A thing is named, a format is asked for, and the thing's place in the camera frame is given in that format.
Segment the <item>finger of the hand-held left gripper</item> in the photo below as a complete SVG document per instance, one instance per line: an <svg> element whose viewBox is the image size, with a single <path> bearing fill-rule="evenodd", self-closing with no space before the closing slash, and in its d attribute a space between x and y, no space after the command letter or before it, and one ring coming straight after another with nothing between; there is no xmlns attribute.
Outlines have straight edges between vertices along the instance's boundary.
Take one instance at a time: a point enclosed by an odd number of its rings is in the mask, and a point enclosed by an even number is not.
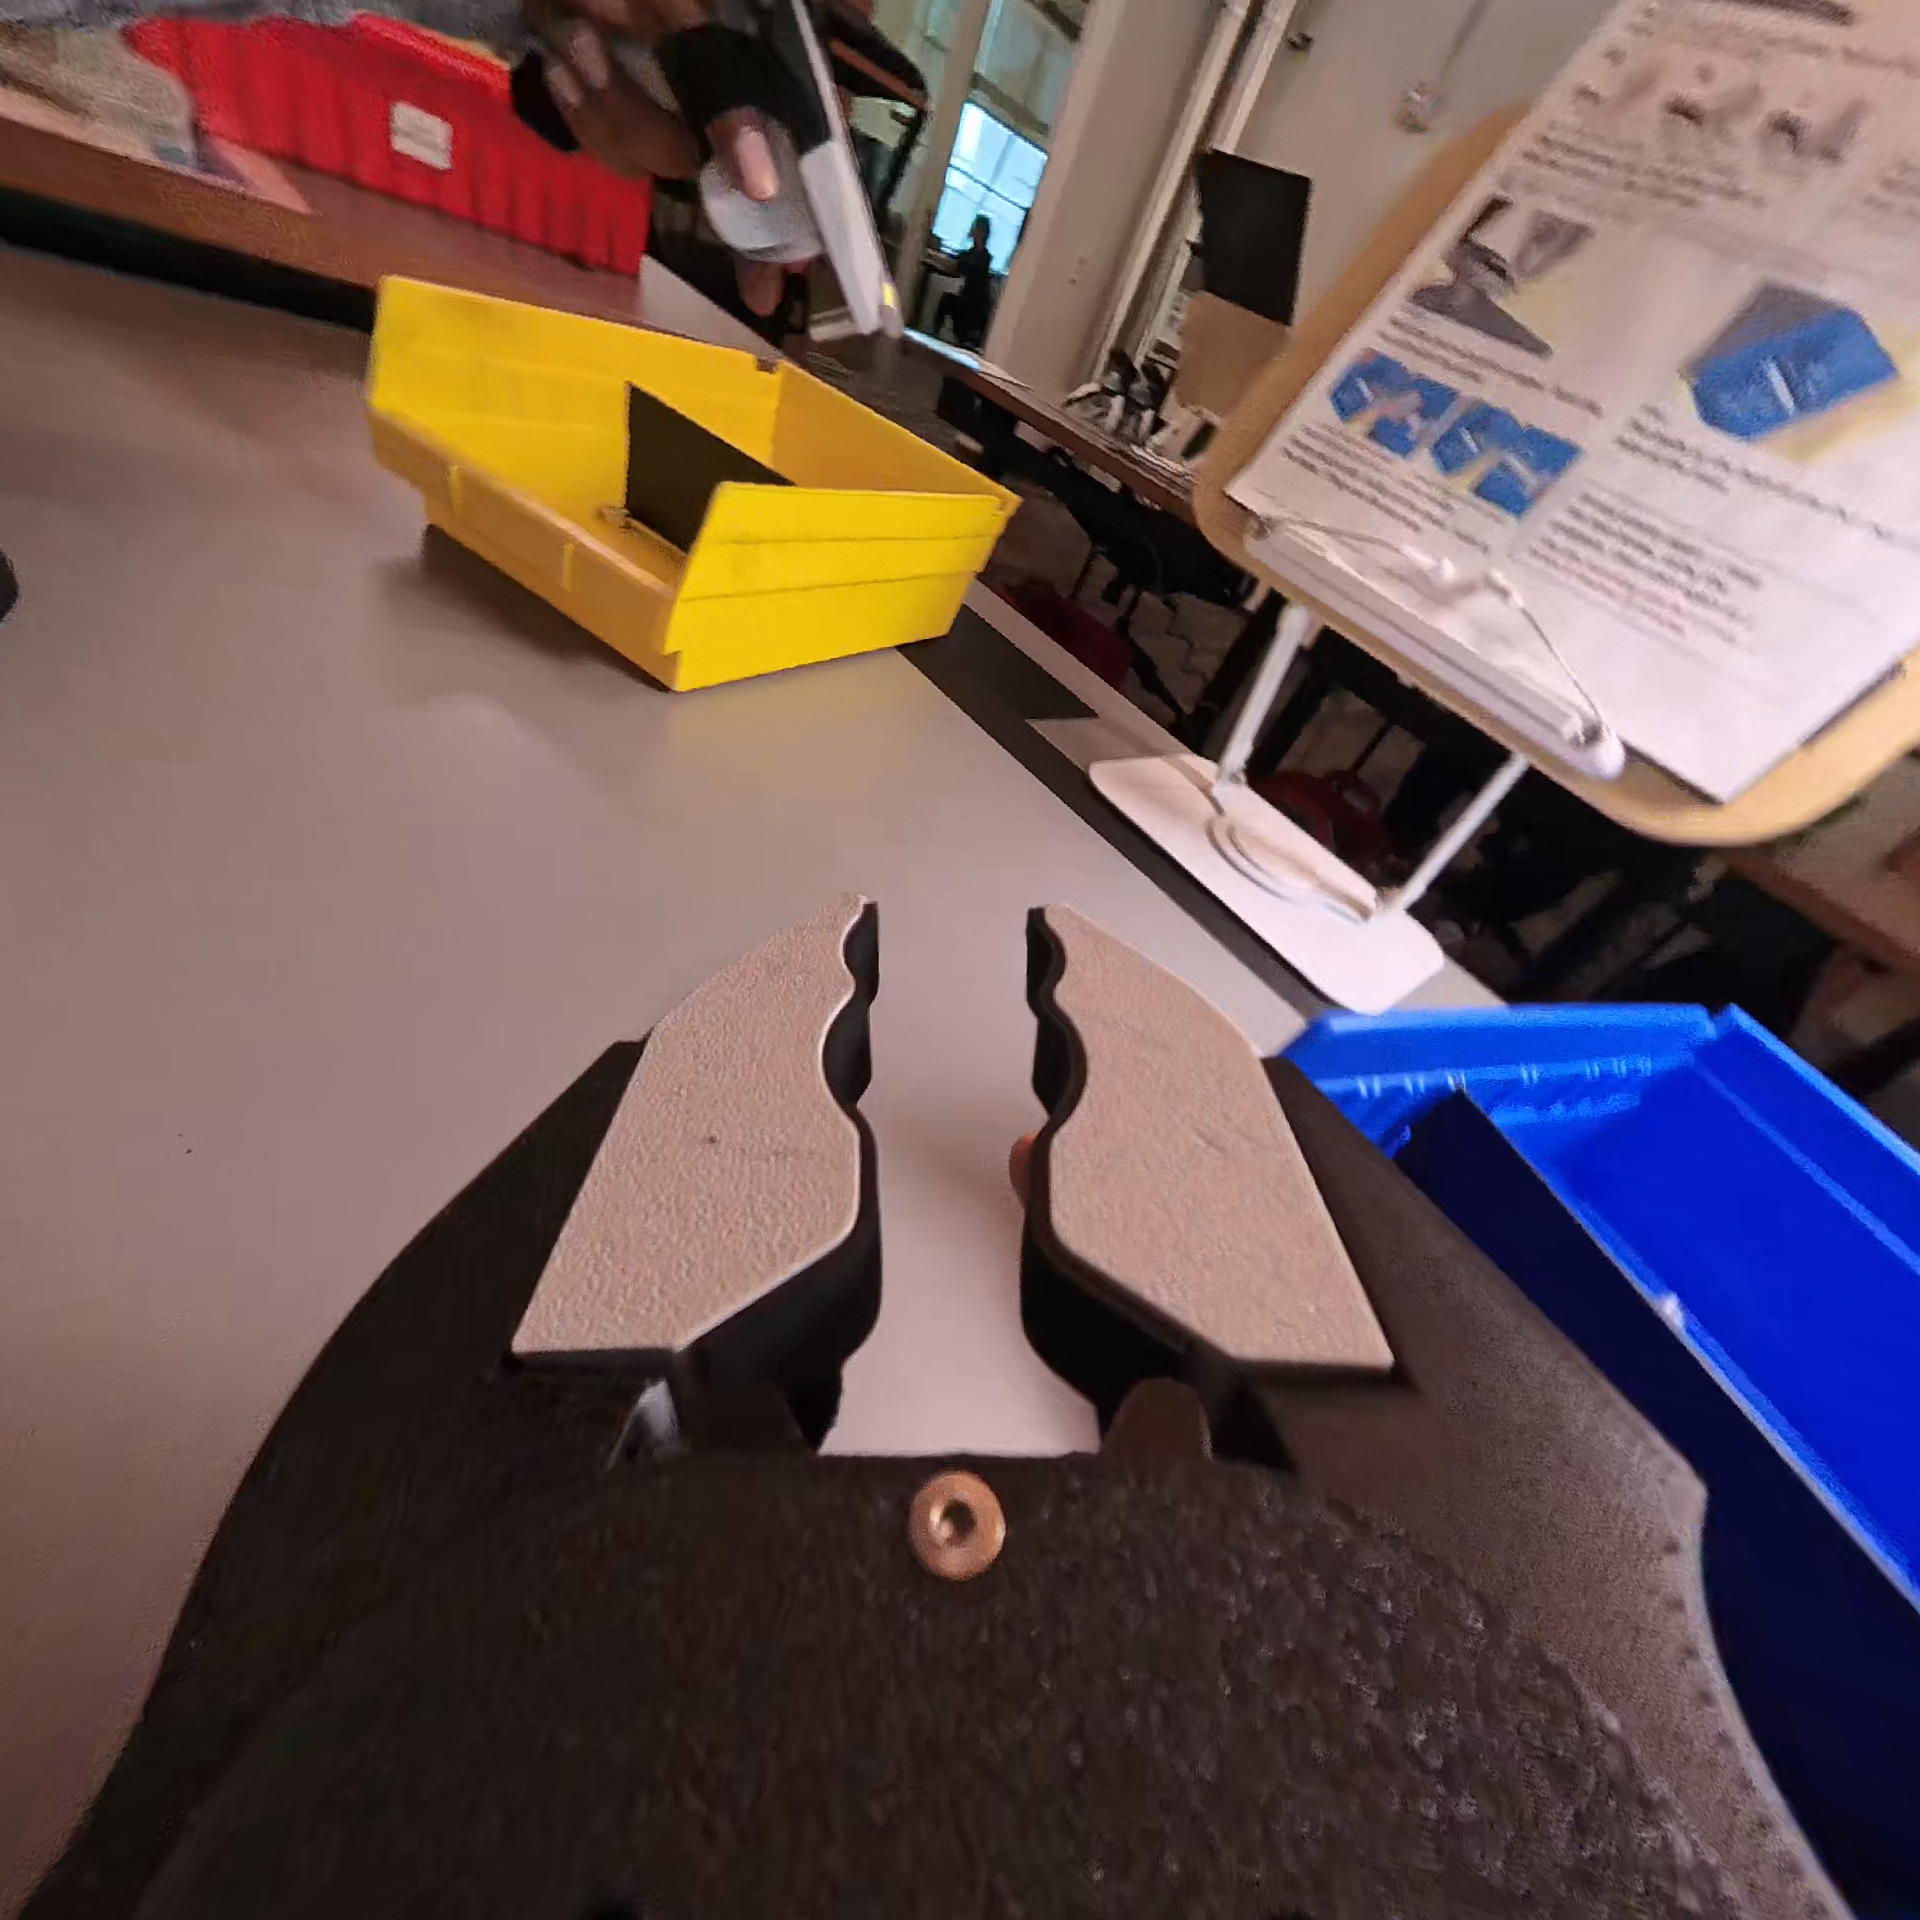
<svg viewBox="0 0 1920 1920"><path fill-rule="evenodd" d="M790 132L824 258L856 335L894 342L905 316L845 101L905 101L905 60L848 5L787 5Z"/></svg>

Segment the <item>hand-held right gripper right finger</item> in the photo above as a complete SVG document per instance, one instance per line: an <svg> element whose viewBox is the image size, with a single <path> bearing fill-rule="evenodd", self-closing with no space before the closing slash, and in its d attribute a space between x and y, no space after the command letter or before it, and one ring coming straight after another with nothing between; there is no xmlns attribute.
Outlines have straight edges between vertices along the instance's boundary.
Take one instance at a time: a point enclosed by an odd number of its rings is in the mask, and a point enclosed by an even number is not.
<svg viewBox="0 0 1920 1920"><path fill-rule="evenodd" d="M1042 1124L1023 1327L1098 1423L1152 1382L1222 1426L1270 1385L1393 1377L1330 1200L1237 1022L1063 903L1026 913L1024 989Z"/></svg>

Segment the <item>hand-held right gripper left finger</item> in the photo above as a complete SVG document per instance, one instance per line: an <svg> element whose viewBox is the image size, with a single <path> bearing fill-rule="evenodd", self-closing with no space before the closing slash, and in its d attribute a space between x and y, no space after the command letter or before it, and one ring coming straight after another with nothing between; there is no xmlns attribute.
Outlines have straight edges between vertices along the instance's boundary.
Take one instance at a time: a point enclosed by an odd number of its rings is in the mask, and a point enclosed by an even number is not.
<svg viewBox="0 0 1920 1920"><path fill-rule="evenodd" d="M778 1393L810 1445L880 1310L878 904L834 896L641 1041L513 1333L521 1366L661 1382L679 1429Z"/></svg>

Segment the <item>yellow plastic bin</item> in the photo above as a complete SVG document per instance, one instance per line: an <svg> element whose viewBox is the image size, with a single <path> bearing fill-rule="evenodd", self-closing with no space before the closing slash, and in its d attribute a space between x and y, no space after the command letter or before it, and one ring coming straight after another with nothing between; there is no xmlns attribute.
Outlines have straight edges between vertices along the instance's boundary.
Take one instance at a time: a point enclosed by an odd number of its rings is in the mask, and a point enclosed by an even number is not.
<svg viewBox="0 0 1920 1920"><path fill-rule="evenodd" d="M792 486L721 486L681 556L625 519L627 386ZM425 519L669 689L950 633L1018 497L773 353L389 277L375 456Z"/></svg>

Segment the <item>blue plastic bin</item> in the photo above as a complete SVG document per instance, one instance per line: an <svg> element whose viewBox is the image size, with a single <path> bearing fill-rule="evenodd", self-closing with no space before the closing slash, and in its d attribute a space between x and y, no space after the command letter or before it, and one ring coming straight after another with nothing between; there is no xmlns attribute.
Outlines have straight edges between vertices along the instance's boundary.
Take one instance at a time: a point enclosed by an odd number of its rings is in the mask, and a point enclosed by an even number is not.
<svg viewBox="0 0 1920 1920"><path fill-rule="evenodd" d="M1325 1015L1288 1046L1709 1497L1723 1671L1855 1914L1915 1914L1915 1150L1738 1007Z"/></svg>

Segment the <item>person's left hand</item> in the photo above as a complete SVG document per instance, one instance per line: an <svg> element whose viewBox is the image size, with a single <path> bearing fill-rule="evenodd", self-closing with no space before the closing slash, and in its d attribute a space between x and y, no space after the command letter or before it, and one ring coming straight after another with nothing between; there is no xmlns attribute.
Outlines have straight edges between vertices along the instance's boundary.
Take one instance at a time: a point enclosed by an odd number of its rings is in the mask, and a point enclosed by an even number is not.
<svg viewBox="0 0 1920 1920"><path fill-rule="evenodd" d="M695 180L718 159L755 202L781 197L778 149L749 104L714 116L703 132L679 104L666 106L616 60L614 41L658 42L721 23L706 1L521 1L547 92L567 135L625 176Z"/></svg>

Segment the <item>black bin divider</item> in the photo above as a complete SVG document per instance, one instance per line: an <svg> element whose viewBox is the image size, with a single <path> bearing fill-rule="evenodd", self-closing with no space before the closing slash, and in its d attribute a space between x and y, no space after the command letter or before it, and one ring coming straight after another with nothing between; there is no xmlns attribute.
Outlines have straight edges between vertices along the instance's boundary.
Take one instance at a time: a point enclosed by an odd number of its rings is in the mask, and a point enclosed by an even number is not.
<svg viewBox="0 0 1920 1920"><path fill-rule="evenodd" d="M792 480L656 392L627 386L625 519L686 556L723 486L790 489Z"/></svg>

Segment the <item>wooden edged desk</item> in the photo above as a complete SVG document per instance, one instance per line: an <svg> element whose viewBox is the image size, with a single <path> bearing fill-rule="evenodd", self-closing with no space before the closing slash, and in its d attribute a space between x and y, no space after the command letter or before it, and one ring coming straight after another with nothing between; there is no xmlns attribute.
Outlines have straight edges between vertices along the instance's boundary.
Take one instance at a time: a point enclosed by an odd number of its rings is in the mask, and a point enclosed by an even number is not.
<svg viewBox="0 0 1920 1920"><path fill-rule="evenodd" d="M938 413L965 438L978 442L993 476L1008 463L1015 446L1056 453L1077 468L1098 473L1115 490L1198 530L1194 482L1186 468L1118 438L1061 401L1045 400L1011 374L989 368L975 351L918 329L909 329L898 345L938 368L942 376Z"/></svg>

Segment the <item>spare hand-held gripper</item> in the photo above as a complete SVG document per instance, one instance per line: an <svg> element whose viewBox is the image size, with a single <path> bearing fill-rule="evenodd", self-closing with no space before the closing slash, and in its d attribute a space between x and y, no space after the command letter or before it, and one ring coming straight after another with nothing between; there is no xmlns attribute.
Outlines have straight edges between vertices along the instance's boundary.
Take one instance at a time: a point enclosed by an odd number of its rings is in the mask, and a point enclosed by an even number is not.
<svg viewBox="0 0 1920 1920"><path fill-rule="evenodd" d="M1104 438L1142 448L1166 463L1184 463L1198 413L1174 392L1175 368L1158 356L1106 350L1098 376L1070 390L1063 410Z"/></svg>

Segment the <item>red plastic crate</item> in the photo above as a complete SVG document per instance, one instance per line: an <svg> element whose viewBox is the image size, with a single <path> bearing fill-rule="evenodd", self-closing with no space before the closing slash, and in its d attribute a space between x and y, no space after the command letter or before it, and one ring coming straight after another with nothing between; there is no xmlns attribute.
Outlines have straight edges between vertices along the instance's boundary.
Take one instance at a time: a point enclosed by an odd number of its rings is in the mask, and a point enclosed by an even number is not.
<svg viewBox="0 0 1920 1920"><path fill-rule="evenodd" d="M517 106L513 71L467 42L381 16L184 16L123 29L184 82L222 141L563 255L638 273L653 186L563 150Z"/></svg>

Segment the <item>black panel on wooden stand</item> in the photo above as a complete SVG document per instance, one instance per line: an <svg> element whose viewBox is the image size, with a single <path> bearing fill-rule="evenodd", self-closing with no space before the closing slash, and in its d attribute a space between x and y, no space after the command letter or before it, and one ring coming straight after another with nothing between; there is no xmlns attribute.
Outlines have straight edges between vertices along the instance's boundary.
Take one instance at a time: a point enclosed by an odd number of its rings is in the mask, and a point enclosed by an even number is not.
<svg viewBox="0 0 1920 1920"><path fill-rule="evenodd" d="M1226 423L1291 345L1312 180L1222 149L1194 178L1198 241L1171 394Z"/></svg>

